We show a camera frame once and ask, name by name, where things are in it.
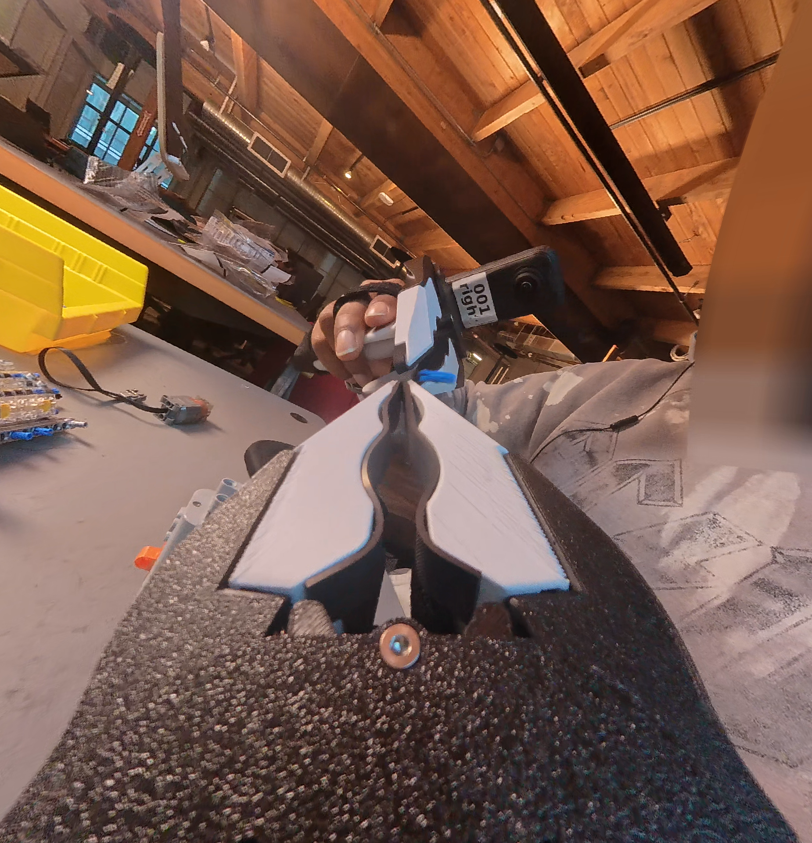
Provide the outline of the person's right hand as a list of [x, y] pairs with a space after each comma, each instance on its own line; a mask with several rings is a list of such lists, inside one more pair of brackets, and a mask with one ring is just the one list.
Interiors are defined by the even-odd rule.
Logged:
[[334, 303], [328, 304], [311, 333], [311, 346], [320, 364], [357, 389], [388, 375], [391, 358], [369, 360], [363, 348], [366, 333], [393, 323], [397, 308], [397, 295], [385, 292], [371, 292], [338, 309]]

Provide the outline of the wooden counter edge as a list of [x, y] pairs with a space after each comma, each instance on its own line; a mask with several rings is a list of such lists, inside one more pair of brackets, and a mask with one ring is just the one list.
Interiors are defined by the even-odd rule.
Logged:
[[126, 252], [149, 268], [147, 293], [190, 317], [255, 335], [271, 331], [296, 346], [308, 323], [293, 309], [262, 302], [190, 258], [155, 228], [118, 213], [62, 174], [0, 137], [0, 184]]

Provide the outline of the shelf with clear bags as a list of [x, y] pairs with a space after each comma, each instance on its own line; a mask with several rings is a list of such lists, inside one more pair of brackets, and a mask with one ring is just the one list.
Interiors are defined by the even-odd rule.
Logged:
[[258, 300], [275, 298], [310, 316], [321, 302], [321, 276], [300, 259], [274, 245], [270, 229], [246, 227], [221, 212], [198, 217], [162, 187], [170, 172], [160, 153], [135, 170], [122, 169], [90, 156], [84, 188], [120, 211], [142, 217], [176, 239], [186, 255], [211, 269], [234, 287]]

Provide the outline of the person's right forearm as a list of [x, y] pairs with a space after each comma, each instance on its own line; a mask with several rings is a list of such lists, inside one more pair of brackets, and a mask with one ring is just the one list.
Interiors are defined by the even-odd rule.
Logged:
[[686, 383], [688, 363], [580, 364], [500, 385], [467, 381], [441, 401], [507, 451], [529, 459], [566, 432], [614, 432]]

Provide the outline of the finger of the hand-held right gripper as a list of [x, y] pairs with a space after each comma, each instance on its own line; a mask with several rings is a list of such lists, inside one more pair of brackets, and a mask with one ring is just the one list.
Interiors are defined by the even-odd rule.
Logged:
[[394, 374], [419, 376], [421, 371], [443, 370], [446, 339], [435, 337], [441, 317], [435, 280], [425, 280], [399, 293], [394, 322]]

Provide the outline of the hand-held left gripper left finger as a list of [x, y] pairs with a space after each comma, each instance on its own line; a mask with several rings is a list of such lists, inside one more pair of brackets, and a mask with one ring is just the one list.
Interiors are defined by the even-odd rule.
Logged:
[[402, 402], [389, 383], [295, 449], [229, 571], [229, 587], [322, 604], [344, 627], [403, 613], [382, 544], [378, 487]]

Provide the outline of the grey battery box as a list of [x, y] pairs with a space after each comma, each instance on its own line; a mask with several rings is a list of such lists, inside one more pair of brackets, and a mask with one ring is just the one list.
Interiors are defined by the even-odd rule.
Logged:
[[220, 504], [236, 495], [243, 483], [233, 479], [222, 479], [215, 490], [200, 489], [193, 493], [189, 502], [178, 511], [161, 546], [145, 546], [137, 554], [134, 564], [150, 572], [159, 562], [169, 557], [175, 547], [190, 533], [201, 527], [208, 515]]

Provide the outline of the red plastic seat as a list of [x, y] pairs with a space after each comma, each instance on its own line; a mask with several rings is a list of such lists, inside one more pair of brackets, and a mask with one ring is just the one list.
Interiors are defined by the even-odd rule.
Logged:
[[287, 399], [329, 424], [359, 403], [359, 396], [331, 374], [300, 374]]

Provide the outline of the blue lit window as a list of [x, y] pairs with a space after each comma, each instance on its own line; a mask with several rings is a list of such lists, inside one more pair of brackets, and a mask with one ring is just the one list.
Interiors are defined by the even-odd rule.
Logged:
[[105, 163], [120, 165], [128, 141], [137, 136], [144, 104], [127, 92], [114, 93], [101, 75], [93, 77], [66, 142]]

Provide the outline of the yellow plastic bin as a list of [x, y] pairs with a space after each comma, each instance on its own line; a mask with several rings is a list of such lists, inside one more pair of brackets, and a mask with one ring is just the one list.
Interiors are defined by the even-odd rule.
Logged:
[[0, 346], [105, 342], [143, 309], [148, 269], [0, 184]]

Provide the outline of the grey transparent engine model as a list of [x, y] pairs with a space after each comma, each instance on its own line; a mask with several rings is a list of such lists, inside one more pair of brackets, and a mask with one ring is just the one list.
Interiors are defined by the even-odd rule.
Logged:
[[86, 421], [61, 415], [61, 397], [40, 374], [0, 360], [0, 447], [86, 428]]

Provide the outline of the grey motor block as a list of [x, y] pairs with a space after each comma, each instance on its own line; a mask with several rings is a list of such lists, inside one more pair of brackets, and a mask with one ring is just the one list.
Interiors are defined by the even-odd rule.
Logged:
[[211, 415], [212, 405], [200, 397], [162, 395], [160, 399], [161, 420], [169, 426], [186, 426], [206, 421]]

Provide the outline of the grey desk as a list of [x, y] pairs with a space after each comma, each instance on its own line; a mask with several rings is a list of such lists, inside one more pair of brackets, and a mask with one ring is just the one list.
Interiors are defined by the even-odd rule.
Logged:
[[107, 389], [201, 396], [212, 412], [169, 427], [67, 393], [62, 414], [86, 428], [0, 449], [0, 819], [58, 743], [139, 591], [138, 551], [159, 544], [196, 490], [247, 479], [252, 442], [298, 444], [323, 426], [132, 325], [78, 355]]

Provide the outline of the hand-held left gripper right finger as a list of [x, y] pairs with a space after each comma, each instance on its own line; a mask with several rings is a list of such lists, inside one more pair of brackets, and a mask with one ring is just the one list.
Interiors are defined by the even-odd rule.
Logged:
[[569, 590], [504, 447], [411, 383], [407, 431], [424, 484], [418, 583], [445, 621], [464, 627], [480, 605]]

